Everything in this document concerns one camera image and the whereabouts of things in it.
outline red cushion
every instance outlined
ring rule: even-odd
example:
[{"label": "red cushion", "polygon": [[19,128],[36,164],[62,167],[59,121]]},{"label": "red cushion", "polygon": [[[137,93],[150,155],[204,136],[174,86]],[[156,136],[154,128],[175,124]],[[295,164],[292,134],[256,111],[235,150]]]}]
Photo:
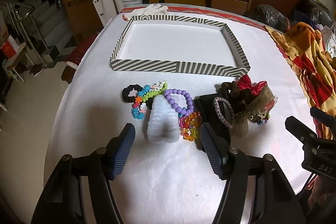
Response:
[{"label": "red cushion", "polygon": [[79,65],[79,63],[82,61],[82,58],[86,51],[89,49],[89,47],[92,45],[94,40],[97,38],[98,34],[94,34],[88,38],[86,38],[82,43],[80,43],[70,54],[67,61],[70,61],[76,65]]}]

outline black scrunchie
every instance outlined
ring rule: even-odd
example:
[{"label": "black scrunchie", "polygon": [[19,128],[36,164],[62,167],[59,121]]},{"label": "black scrunchie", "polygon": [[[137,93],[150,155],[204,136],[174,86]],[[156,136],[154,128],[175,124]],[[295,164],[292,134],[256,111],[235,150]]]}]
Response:
[{"label": "black scrunchie", "polygon": [[149,109],[152,109],[153,100],[154,100],[154,97],[152,97],[152,98],[148,98],[148,100],[146,101],[146,106],[147,106]]},{"label": "black scrunchie", "polygon": [[125,103],[134,103],[135,96],[128,96],[129,93],[133,90],[137,90],[138,92],[142,90],[142,86],[140,85],[129,85],[127,88],[123,89],[122,97]]}]

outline red bow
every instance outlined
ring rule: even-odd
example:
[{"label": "red bow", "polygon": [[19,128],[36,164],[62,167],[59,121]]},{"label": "red bow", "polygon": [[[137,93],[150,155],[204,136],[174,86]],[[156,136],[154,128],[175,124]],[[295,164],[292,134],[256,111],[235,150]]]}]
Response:
[{"label": "red bow", "polygon": [[266,85],[267,85],[266,81],[261,81],[256,85],[252,85],[251,79],[249,78],[248,75],[244,75],[240,77],[240,79],[237,82],[237,86],[239,87],[239,90],[249,89],[251,90],[251,93],[254,96],[258,96],[260,91]]}]

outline purple beaded bracelet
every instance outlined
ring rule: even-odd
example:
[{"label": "purple beaded bracelet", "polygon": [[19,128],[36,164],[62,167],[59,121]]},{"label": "purple beaded bracelet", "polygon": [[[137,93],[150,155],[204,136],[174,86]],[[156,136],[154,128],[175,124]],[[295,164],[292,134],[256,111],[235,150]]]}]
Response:
[{"label": "purple beaded bracelet", "polygon": [[[181,94],[184,95],[185,100],[187,102],[187,109],[181,108],[175,100],[171,97],[171,94]],[[177,89],[169,89],[164,90],[163,96],[167,99],[169,104],[171,104],[171,107],[175,109],[177,113],[180,113],[184,116],[189,116],[191,113],[194,112],[194,106],[193,106],[193,99],[190,97],[190,94],[187,93],[185,90],[177,90]]]}]

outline red patterned tablecloth edge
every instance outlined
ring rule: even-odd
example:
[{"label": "red patterned tablecloth edge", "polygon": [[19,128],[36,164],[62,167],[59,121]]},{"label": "red patterned tablecloth edge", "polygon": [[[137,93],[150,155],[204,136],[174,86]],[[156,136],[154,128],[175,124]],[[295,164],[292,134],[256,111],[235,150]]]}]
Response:
[{"label": "red patterned tablecloth edge", "polygon": [[[139,9],[139,8],[142,8],[142,7],[124,8],[121,11],[121,13],[130,13],[131,11],[133,11],[135,9]],[[206,16],[224,18],[224,19],[236,21],[236,22],[243,23],[243,24],[246,24],[246,25],[249,25],[249,26],[252,26],[252,27],[256,27],[256,28],[261,29],[263,31],[266,31],[264,25],[252,22],[252,21],[247,20],[245,18],[239,17],[238,15],[231,15],[231,14],[226,14],[226,13],[222,13],[222,12],[203,10],[203,9],[199,9],[199,8],[178,7],[178,6],[168,6],[168,12],[201,14],[201,15],[206,15]]]}]

